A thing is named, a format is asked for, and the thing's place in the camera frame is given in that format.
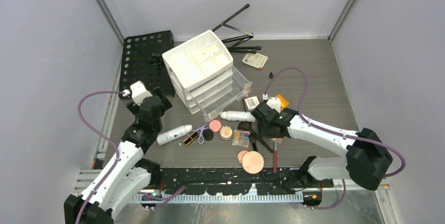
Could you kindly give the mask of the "red handled makeup brush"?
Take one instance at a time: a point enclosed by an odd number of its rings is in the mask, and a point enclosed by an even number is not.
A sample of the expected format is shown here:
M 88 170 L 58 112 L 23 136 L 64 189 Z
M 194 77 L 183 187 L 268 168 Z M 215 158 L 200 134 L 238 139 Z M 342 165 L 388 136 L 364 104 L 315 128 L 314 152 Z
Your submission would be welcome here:
M 277 164 L 278 164 L 278 152 L 277 152 L 278 144 L 277 142 L 274 142 L 273 144 L 273 173 L 277 173 Z

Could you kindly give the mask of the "black makeup brush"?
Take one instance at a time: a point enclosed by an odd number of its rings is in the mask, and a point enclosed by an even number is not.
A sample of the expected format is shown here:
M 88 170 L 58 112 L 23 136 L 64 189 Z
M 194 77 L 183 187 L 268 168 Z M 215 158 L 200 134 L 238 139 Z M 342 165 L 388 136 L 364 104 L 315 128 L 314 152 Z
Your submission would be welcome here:
M 250 142 L 250 144 L 252 146 L 252 149 L 257 152 L 258 148 L 257 148 L 257 145 L 256 145 L 256 137 L 254 135 L 252 135 L 252 134 L 249 135 L 249 142 Z
M 265 140 L 260 137 L 253 129 L 252 129 L 252 124 L 251 122 L 240 122 L 238 124 L 238 130 L 243 130 L 243 131 L 249 131 L 250 134 L 254 135 L 256 137 L 256 144 L 257 141 L 262 144 L 270 153 L 273 153 L 273 149 L 269 146 L 269 144 L 267 144 L 265 142 Z

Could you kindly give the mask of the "white plastic drawer organizer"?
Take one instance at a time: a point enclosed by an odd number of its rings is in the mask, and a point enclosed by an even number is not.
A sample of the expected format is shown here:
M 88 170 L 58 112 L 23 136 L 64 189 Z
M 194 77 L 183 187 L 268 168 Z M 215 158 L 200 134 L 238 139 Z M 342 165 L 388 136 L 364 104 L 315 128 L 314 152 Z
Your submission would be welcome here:
M 181 43 L 162 54 L 173 88 L 191 114 L 204 121 L 251 92 L 249 81 L 233 64 L 233 57 L 212 31 Z

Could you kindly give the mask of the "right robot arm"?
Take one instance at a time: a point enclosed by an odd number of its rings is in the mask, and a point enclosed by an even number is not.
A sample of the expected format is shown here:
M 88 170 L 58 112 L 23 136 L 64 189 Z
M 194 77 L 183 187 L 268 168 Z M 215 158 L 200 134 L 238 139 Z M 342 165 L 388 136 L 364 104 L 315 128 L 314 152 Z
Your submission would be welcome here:
M 296 110 L 281 112 L 261 102 L 252 112 L 260 135 L 265 138 L 293 138 L 327 149 L 336 157 L 309 156 L 297 177 L 305 187 L 314 187 L 325 179 L 352 180 L 367 190 L 376 190 L 393 158 L 376 133 L 364 128 L 359 132 L 339 129 L 311 120 Z

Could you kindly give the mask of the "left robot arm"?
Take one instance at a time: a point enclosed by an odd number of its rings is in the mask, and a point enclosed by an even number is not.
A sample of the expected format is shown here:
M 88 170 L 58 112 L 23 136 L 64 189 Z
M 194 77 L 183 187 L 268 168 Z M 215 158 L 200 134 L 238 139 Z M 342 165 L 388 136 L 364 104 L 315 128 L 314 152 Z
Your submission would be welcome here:
M 144 159 L 162 131 L 161 117 L 172 107 L 159 88 L 142 93 L 127 108 L 135 116 L 115 153 L 95 180 L 78 196 L 64 202 L 65 223 L 114 223 L 118 214 L 143 187 L 156 189 L 161 182 L 159 164 Z

